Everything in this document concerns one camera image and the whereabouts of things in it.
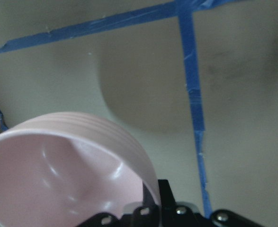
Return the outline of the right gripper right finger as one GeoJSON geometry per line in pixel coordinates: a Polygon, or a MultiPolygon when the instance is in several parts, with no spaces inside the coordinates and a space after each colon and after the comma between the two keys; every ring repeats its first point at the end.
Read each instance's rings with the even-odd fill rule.
{"type": "Polygon", "coordinates": [[[230,210],[216,210],[207,218],[195,206],[176,202],[169,181],[158,180],[161,197],[161,218],[164,227],[262,227],[230,210]]]}

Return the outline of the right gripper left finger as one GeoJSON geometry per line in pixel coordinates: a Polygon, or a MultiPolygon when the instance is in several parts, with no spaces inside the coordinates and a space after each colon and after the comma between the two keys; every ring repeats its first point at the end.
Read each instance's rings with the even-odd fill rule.
{"type": "Polygon", "coordinates": [[[137,207],[133,213],[124,214],[117,218],[111,213],[98,213],[78,227],[157,227],[158,226],[158,206],[137,207]]]}

